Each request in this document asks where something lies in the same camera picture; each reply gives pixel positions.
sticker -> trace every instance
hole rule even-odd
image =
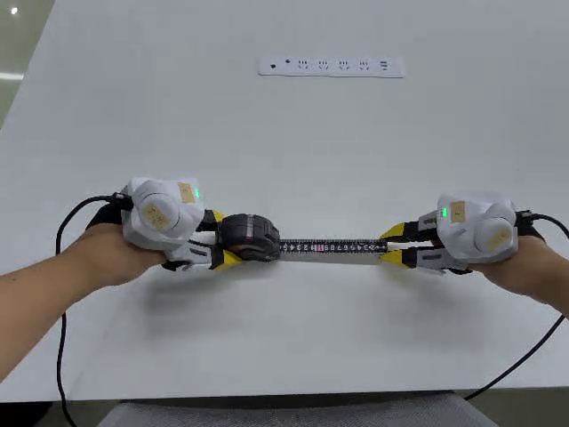
[[[140,213],[157,229],[161,230],[170,224],[170,218],[158,209],[154,203],[147,204]]]
[[[451,203],[451,222],[466,221],[466,204],[464,202]]]
[[[194,192],[189,184],[186,182],[178,182],[178,188],[180,189],[180,196],[182,203],[195,203]]]
[[[492,236],[486,240],[486,246],[490,248],[491,251],[495,251],[502,243],[512,237],[510,230],[501,229],[496,231]]]

black wire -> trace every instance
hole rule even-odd
[[[55,238],[55,254],[59,255],[61,253],[61,235],[63,234],[63,230],[67,227],[71,219],[83,209],[85,206],[89,205],[93,202],[113,202],[115,199],[112,196],[97,196],[97,197],[89,197],[81,202],[79,205],[75,206],[73,210],[65,217],[65,220],[61,223],[59,229],[57,230],[57,236]],[[57,388],[60,391],[61,397],[61,410],[63,411],[63,415],[65,419],[68,421],[69,425],[72,427],[77,427],[73,418],[71,418],[71,414],[68,411],[68,402],[65,397],[65,391],[63,390],[63,383],[61,381],[61,360],[63,359],[63,349],[65,347],[65,335],[68,330],[68,316],[67,313],[63,313],[61,315],[61,334],[60,334],[60,347],[57,351],[57,368],[56,368],[56,377],[57,377]]]
[[[565,236],[567,238],[569,238],[569,229],[560,221],[560,220],[556,220],[555,218],[553,218],[552,216],[548,216],[548,215],[543,215],[540,213],[531,213],[527,216],[527,219],[529,221],[534,221],[534,220],[545,220],[545,221],[549,221],[549,222],[553,222],[555,225],[557,225],[564,233]],[[485,385],[484,387],[482,387],[481,389],[478,389],[476,391],[473,391],[472,393],[470,393],[466,398],[464,398],[465,400],[471,400],[473,398],[475,398],[476,396],[480,396],[482,393],[484,393],[486,390],[490,389],[491,387],[493,387],[495,384],[499,383],[501,380],[503,380],[504,378],[506,378],[508,375],[510,375],[512,372],[514,372],[516,369],[518,369],[526,360],[528,360],[537,350],[539,350],[541,348],[541,346],[543,344],[545,344],[545,342],[553,335],[553,333],[557,330],[557,328],[561,325],[561,323],[565,320],[565,316],[562,314],[561,316],[559,316],[559,318],[557,318],[557,320],[555,321],[555,323],[553,324],[553,326],[549,329],[549,331],[524,355],[522,356],[516,363],[514,363],[511,367],[509,367],[508,369],[506,369],[504,372],[502,372],[500,375],[498,375],[496,378],[494,378],[493,380],[491,380],[487,385]]]
[[[66,218],[61,223],[61,225],[57,231],[57,236],[55,238],[55,254],[56,255],[61,252],[61,235],[63,234],[63,230],[65,229],[65,227],[67,227],[67,225],[69,224],[71,219],[77,214],[77,212],[79,212],[85,206],[89,205],[90,203],[100,202],[100,201],[112,203],[112,202],[116,201],[116,197],[113,197],[113,196],[89,197],[86,200],[84,200],[83,202],[81,202],[80,204],[78,204],[76,207],[74,207],[73,210],[68,214],[68,216],[66,216]],[[543,215],[540,213],[531,213],[527,216],[527,219],[529,221],[545,220],[545,221],[553,222],[565,233],[566,237],[569,238],[569,229],[561,221],[553,218],[552,216]],[[516,363],[514,363],[511,367],[506,369],[503,373],[498,375],[496,378],[491,380],[487,385],[485,385],[484,387],[470,393],[464,399],[465,400],[471,400],[471,399],[481,395],[482,393],[484,393],[488,389],[492,388],[495,384],[497,384],[501,380],[503,380],[506,376],[510,375],[512,372],[514,372],[516,369],[518,369],[537,350],[539,350],[541,348],[541,346],[553,335],[553,333],[559,328],[559,326],[561,325],[563,320],[565,320],[565,316],[564,315],[559,316],[559,318],[556,320],[556,322],[553,324],[553,326],[549,329],[549,331],[524,356],[522,356]],[[68,324],[68,318],[67,318],[67,314],[64,312],[61,315],[60,347],[59,347],[58,353],[57,353],[57,387],[58,387],[58,390],[60,392],[61,410],[63,411],[63,414],[65,415],[65,419],[68,421],[69,425],[71,425],[72,427],[77,427],[77,424],[75,424],[75,422],[73,421],[73,418],[71,418],[71,415],[68,411],[67,399],[66,399],[65,391],[63,390],[63,384],[61,381],[61,361],[63,359],[63,349],[65,347],[65,336],[67,333],[67,324]]]

